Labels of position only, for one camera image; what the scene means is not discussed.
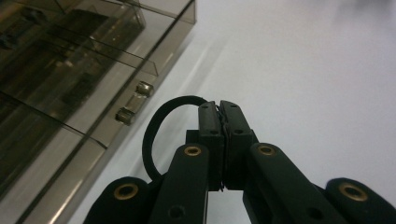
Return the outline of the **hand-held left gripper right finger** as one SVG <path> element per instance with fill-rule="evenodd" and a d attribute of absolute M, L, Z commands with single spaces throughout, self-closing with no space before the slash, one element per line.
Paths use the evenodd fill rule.
<path fill-rule="evenodd" d="M 219 108 L 226 136 L 223 183 L 227 189 L 242 190 L 248 173 L 246 154 L 257 138 L 239 105 L 221 101 Z"/>

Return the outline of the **smoky transparent drawer box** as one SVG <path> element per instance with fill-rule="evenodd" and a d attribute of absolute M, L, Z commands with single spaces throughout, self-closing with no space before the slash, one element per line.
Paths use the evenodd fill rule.
<path fill-rule="evenodd" d="M 62 224 L 177 59 L 198 0 L 0 0 L 0 224 Z"/>

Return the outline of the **white foam board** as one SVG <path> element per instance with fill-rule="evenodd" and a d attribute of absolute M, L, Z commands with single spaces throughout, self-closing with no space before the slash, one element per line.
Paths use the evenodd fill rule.
<path fill-rule="evenodd" d="M 181 95 L 239 105 L 313 183 L 351 178 L 396 206 L 396 0 L 198 0 L 177 62 L 67 224 L 111 181 L 146 177 L 146 127 Z"/>

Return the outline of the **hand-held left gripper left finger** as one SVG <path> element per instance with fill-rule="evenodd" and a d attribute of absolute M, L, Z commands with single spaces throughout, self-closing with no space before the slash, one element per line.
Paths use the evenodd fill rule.
<path fill-rule="evenodd" d="M 208 187 L 222 189 L 224 136 L 214 102 L 198 107 L 198 129 L 187 130 L 186 142 L 205 146 L 209 151 Z"/>

